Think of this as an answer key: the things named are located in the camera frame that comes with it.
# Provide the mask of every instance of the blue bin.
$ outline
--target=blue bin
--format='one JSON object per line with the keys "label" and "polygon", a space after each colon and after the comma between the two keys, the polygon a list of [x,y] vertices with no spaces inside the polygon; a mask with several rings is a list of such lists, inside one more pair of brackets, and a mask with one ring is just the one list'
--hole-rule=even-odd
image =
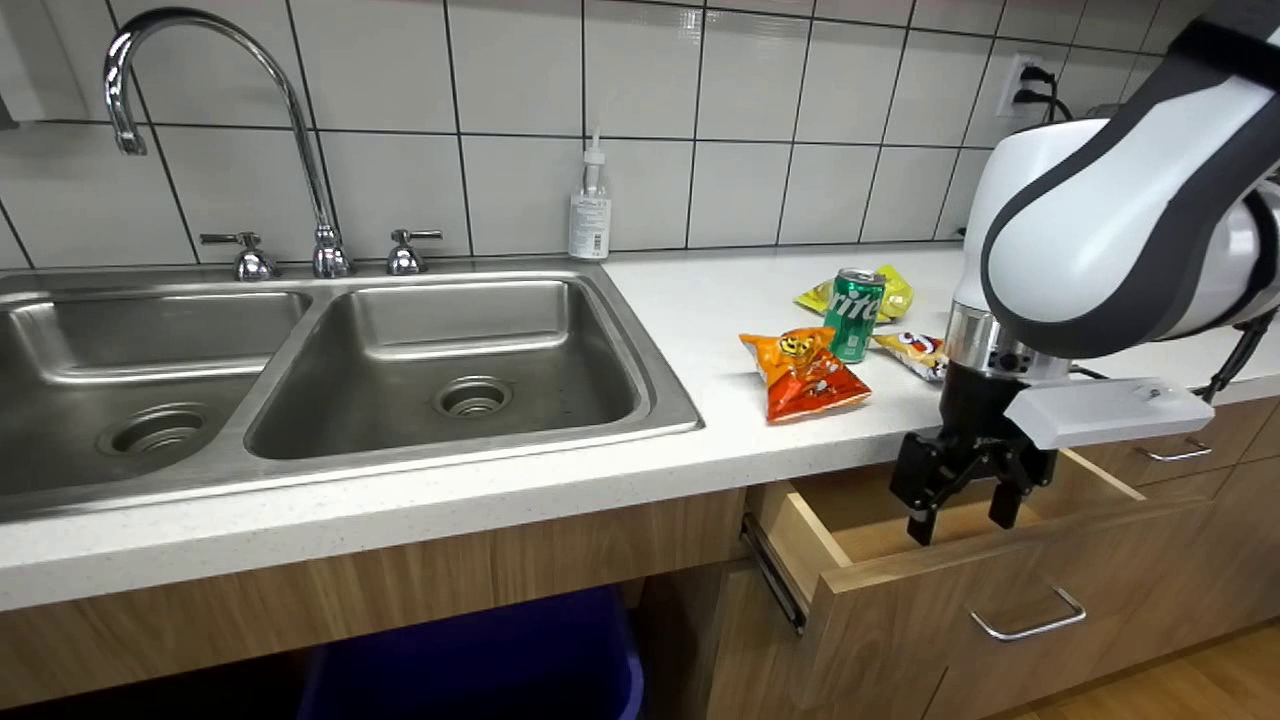
{"label": "blue bin", "polygon": [[614,589],[361,636],[321,652],[302,720],[641,720]]}

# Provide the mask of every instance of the stainless steel sink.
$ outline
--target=stainless steel sink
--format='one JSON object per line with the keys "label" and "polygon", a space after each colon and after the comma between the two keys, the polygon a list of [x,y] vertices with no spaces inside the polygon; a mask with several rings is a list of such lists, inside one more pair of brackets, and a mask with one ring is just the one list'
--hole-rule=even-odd
{"label": "stainless steel sink", "polygon": [[0,296],[0,517],[697,426],[600,269]]}

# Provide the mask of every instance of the countertop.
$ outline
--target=countertop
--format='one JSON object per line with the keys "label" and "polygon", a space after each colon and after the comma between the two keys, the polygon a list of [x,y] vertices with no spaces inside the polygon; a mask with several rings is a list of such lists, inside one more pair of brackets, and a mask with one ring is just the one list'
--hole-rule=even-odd
{"label": "countertop", "polygon": [[[697,400],[701,431],[0,524],[0,612],[883,462],[906,431],[936,426],[936,388],[870,357],[857,365],[874,384],[863,408],[769,426],[766,384],[739,345],[739,333],[817,324],[792,302],[797,293],[838,269],[883,259],[916,284],[906,329],[940,333],[960,278],[960,247],[948,243],[609,259],[609,274]],[[1089,369],[1191,388],[1221,369],[1234,338],[1237,333],[1208,333]],[[1260,395],[1280,395],[1280,333],[1221,402]]]}

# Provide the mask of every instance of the chip bag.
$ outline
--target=chip bag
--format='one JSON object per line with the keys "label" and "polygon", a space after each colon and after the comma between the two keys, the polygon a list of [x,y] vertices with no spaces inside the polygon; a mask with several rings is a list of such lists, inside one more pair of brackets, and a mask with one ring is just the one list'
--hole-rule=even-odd
{"label": "chip bag", "polygon": [[940,384],[948,375],[948,353],[928,333],[874,333],[874,345],[901,358],[914,375]]}
{"label": "chip bag", "polygon": [[[876,309],[876,324],[896,324],[908,314],[916,288],[908,284],[908,274],[891,262],[876,269],[883,274],[883,296]],[[834,302],[834,278],[814,284],[810,293],[797,296],[801,309],[810,309],[814,314],[826,314]]]}
{"label": "chip bag", "polygon": [[743,345],[769,384],[769,425],[819,414],[874,395],[874,388],[834,357],[834,329],[743,334]]}

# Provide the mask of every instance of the faucet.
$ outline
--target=faucet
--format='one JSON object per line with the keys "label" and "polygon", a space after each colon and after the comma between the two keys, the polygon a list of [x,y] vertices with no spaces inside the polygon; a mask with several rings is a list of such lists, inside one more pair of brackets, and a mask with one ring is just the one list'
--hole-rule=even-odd
{"label": "faucet", "polygon": [[311,190],[311,203],[316,203],[316,254],[311,254],[311,271],[316,274],[347,274],[347,254],[344,254],[344,239],[338,232],[338,219],[331,219],[331,203],[330,203],[330,185],[321,177],[321,164],[316,164],[316,149],[309,139],[309,121],[303,121],[303,106],[283,75],[283,66],[278,64],[278,56],[253,38],[244,27],[238,27],[234,19],[220,19],[212,10],[197,10],[197,8],[154,8],[154,10],[142,10],[133,17],[108,45],[108,61],[105,61],[105,106],[111,116],[111,126],[115,126],[115,149],[129,151],[129,157],[144,157],[148,144],[142,136],[142,126],[133,125],[133,111],[129,111],[129,80],[133,80],[133,51],[155,34],[161,27],[178,27],[178,25],[189,25],[189,27],[209,27],[218,34],[229,34],[234,45],[242,45],[269,75],[273,85],[283,91],[287,99],[287,125],[294,125],[294,139],[296,139],[296,157],[303,161],[303,172],[309,172],[309,190]]}

